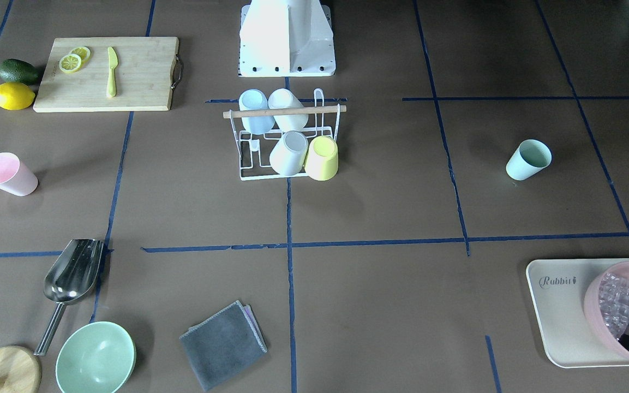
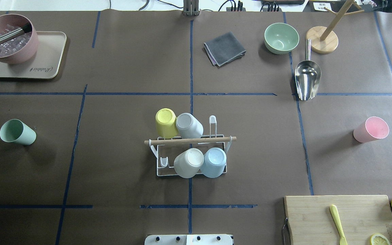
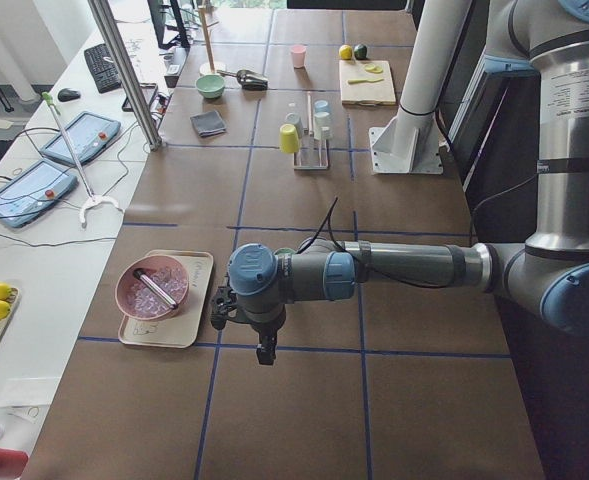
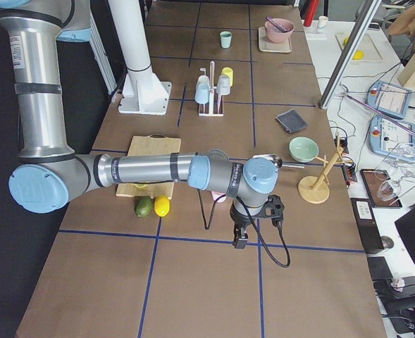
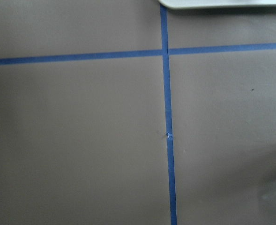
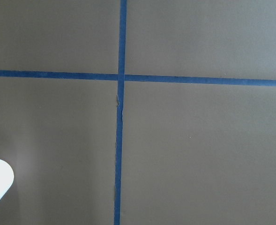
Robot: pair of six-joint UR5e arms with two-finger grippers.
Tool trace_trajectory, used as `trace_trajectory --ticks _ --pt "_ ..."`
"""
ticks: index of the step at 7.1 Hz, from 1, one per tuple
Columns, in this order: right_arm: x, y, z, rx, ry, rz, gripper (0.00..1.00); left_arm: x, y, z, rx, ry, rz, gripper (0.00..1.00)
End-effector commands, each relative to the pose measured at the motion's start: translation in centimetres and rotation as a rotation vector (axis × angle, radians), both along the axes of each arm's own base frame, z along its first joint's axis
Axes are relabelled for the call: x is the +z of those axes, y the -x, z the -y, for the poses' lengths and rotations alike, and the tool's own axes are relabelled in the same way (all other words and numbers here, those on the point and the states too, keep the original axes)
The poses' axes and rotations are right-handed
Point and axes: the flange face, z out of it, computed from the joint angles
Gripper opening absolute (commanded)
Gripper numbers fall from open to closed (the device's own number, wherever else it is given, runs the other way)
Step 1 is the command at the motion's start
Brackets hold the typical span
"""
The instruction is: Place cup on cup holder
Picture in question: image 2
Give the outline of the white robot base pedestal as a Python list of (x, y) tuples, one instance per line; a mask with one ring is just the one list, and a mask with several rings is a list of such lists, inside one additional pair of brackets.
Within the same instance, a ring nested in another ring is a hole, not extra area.
[(145, 245), (233, 245), (229, 234), (157, 234), (149, 235)]

